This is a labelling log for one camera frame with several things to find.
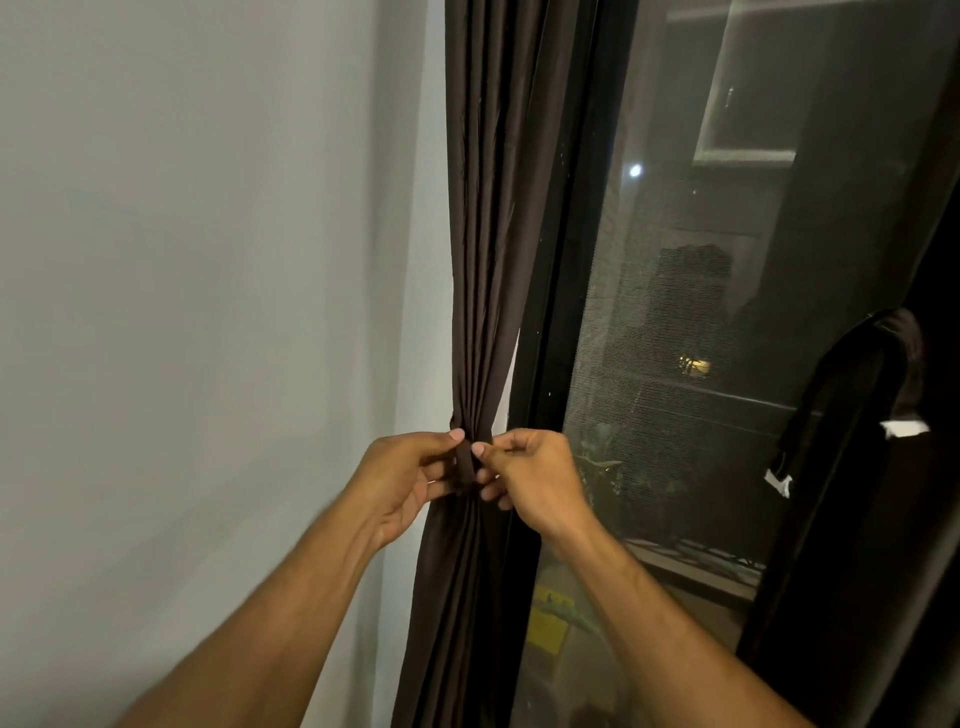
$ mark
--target finger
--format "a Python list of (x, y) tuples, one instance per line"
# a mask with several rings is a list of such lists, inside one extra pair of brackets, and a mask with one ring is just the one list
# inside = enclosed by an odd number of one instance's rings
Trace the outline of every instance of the finger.
[(526, 450), (537, 435), (537, 430), (518, 427), (493, 438), (493, 444), (504, 450)]
[(450, 485), (449, 480), (434, 480), (426, 487), (427, 502), (449, 495), (450, 493), (453, 493), (453, 487)]
[(487, 483), (493, 483), (496, 480), (496, 473), (494, 473), (490, 468), (481, 468), (477, 471), (477, 482), (480, 485), (487, 485)]
[(455, 470), (455, 465), (452, 457), (447, 457), (443, 460), (435, 460), (429, 465), (424, 465), (420, 468), (423, 471), (423, 475), (426, 477), (427, 482), (431, 480), (440, 480), (447, 475), (450, 475)]
[(487, 445), (487, 443), (473, 443), (471, 450), (480, 462), (496, 473), (504, 474), (510, 467), (510, 455), (497, 446)]
[(495, 500), (503, 492), (504, 492), (503, 488), (501, 488), (499, 485), (492, 483), (491, 485), (488, 485), (486, 488), (480, 489), (480, 499), (487, 500), (487, 501)]
[(443, 455), (456, 448), (464, 440), (464, 431), (457, 427), (449, 432), (408, 432), (397, 435), (417, 451), (421, 461), (429, 462), (438, 455)]

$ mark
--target white tag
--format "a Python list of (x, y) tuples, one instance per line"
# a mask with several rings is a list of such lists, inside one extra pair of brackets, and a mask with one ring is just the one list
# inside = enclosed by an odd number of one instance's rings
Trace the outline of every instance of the white tag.
[(767, 474), (763, 476), (763, 479), (776, 488), (781, 496), (790, 497), (790, 483), (793, 482), (792, 476), (788, 475), (783, 480), (777, 480), (777, 477), (771, 473), (770, 470), (767, 470)]
[(923, 420), (886, 420), (880, 423), (887, 435), (891, 437), (914, 437), (930, 431), (930, 427)]

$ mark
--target curtain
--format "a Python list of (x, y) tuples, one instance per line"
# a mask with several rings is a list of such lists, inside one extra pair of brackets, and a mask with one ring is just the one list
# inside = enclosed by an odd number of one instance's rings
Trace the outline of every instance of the curtain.
[(394, 728), (491, 725), (507, 515), (473, 486), (533, 269), (578, 0), (447, 0), (447, 172), (458, 492), (420, 544)]

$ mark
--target forearm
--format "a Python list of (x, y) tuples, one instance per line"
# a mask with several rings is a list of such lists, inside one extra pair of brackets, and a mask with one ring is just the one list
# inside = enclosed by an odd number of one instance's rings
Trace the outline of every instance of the forearm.
[(299, 726), (353, 593), (373, 526), (341, 497), (250, 597), (117, 728)]
[(659, 728), (807, 726), (590, 518), (556, 544)]

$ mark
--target hand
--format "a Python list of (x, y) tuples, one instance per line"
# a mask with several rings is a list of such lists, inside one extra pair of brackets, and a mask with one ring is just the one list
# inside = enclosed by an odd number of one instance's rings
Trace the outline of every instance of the hand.
[(449, 432), (410, 432), (381, 437), (367, 448), (343, 497), (361, 503), (373, 521), (373, 547), (395, 541), (424, 503), (445, 496), (453, 472), (453, 449), (464, 439)]
[(474, 443), (473, 454), (486, 466), (477, 474), (487, 484), (480, 497), (499, 498), (503, 510), (515, 507), (548, 543), (592, 520), (570, 444), (559, 432), (515, 429), (492, 445)]

